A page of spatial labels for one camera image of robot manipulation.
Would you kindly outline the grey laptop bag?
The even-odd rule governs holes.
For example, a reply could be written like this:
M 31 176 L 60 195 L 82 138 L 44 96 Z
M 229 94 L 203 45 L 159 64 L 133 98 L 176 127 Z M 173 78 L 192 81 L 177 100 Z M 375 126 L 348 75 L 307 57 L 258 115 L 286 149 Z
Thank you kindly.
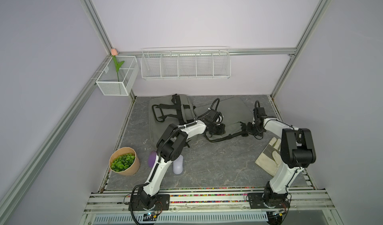
M 221 101 L 217 108 L 222 113 L 222 124 L 224 129 L 220 128 L 220 134 L 206 132 L 204 137 L 211 143 L 230 140 L 237 136 L 247 137 L 249 133 L 246 131 L 248 123 L 253 122 L 253 114 L 246 104 L 239 98 L 233 97 Z

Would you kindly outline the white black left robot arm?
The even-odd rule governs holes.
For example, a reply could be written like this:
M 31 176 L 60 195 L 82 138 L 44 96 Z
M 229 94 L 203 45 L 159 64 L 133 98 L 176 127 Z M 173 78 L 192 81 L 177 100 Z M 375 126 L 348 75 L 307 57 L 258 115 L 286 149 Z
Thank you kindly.
M 144 184 L 133 189 L 130 204 L 138 199 L 145 210 L 154 207 L 162 180 L 170 165 L 178 159 L 187 140 L 206 132 L 222 135 L 225 131 L 223 123 L 209 122 L 205 119 L 195 120 L 184 125 L 170 124 L 157 142 L 155 164 Z

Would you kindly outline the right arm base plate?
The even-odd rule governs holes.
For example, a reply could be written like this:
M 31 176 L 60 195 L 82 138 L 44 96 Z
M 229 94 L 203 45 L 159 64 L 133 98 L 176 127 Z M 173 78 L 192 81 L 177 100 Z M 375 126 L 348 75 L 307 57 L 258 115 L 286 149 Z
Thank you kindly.
M 251 209 L 288 209 L 290 208 L 290 202 L 287 195 L 248 193 L 245 199 Z

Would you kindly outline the artificial pink tulip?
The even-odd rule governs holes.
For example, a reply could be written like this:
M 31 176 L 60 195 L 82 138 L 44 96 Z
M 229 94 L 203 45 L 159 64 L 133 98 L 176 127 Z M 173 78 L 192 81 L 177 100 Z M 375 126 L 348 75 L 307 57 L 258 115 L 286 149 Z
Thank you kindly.
M 120 81 L 119 70 L 121 69 L 121 67 L 123 66 L 125 61 L 118 61 L 117 60 L 118 51 L 115 48 L 111 49 L 111 56 L 112 56 L 112 60 L 113 60 L 114 65 L 115 65 L 115 71 L 116 71 L 116 75 L 117 75 L 117 80 Z

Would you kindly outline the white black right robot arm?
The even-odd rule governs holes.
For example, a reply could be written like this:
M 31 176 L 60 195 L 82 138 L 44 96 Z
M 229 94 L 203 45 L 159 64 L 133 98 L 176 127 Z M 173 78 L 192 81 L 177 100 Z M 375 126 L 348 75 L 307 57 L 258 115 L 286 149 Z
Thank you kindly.
M 276 175 L 267 182 L 263 194 L 249 195 L 266 208 L 278 205 L 289 207 L 287 202 L 289 187 L 295 178 L 310 164 L 316 161 L 316 153 L 311 131 L 297 128 L 276 118 L 255 119 L 247 124 L 246 130 L 254 136 L 262 136 L 269 131 L 281 139 L 281 164 Z

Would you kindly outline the beige work glove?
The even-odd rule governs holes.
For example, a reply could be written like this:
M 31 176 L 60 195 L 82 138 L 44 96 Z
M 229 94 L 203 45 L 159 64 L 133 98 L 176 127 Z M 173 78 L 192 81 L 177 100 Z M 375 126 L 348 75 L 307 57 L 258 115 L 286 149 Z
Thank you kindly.
M 271 176 L 275 176 L 282 162 L 281 139 L 273 137 L 255 160 L 255 164 Z

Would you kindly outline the lilac computer mouse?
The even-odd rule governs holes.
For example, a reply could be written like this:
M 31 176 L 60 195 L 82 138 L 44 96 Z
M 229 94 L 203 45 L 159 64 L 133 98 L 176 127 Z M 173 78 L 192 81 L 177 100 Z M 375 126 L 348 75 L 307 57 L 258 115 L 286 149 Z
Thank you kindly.
M 173 173 L 176 175 L 182 174 L 184 170 L 183 166 L 184 157 L 180 155 L 174 162 L 173 162 Z

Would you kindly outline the brown pot with green plant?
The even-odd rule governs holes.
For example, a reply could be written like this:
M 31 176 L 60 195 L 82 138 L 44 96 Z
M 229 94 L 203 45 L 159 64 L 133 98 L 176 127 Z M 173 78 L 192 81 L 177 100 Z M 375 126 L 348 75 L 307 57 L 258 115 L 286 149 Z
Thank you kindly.
M 139 168 L 138 155 L 131 147 L 116 150 L 109 159 L 109 169 L 119 175 L 132 176 L 138 172 Z

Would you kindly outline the white mesh wall basket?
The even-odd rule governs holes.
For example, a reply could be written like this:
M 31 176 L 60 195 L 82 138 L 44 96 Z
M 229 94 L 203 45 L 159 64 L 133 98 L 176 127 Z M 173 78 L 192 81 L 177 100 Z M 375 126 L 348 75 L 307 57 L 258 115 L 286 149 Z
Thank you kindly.
M 139 65 L 135 56 L 117 56 L 118 61 L 125 61 L 119 70 L 120 81 L 117 80 L 115 65 L 109 58 L 101 74 L 96 80 L 103 95 L 129 96 L 139 73 Z

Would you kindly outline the purple pink object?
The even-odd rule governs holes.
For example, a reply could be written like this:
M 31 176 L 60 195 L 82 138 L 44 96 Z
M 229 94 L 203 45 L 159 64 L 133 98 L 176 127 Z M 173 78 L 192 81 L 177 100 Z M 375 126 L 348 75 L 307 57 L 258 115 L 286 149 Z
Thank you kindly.
M 148 157 L 148 166 L 150 168 L 153 168 L 157 160 L 157 153 L 156 151 L 151 151 L 149 157 Z

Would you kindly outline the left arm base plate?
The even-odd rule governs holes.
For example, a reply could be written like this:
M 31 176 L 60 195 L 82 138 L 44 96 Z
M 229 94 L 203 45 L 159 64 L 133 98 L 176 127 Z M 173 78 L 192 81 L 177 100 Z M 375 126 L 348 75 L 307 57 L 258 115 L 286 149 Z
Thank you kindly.
M 170 206 L 169 194 L 157 194 L 152 197 L 146 195 L 134 195 L 129 208 L 133 211 L 162 210 L 167 211 Z

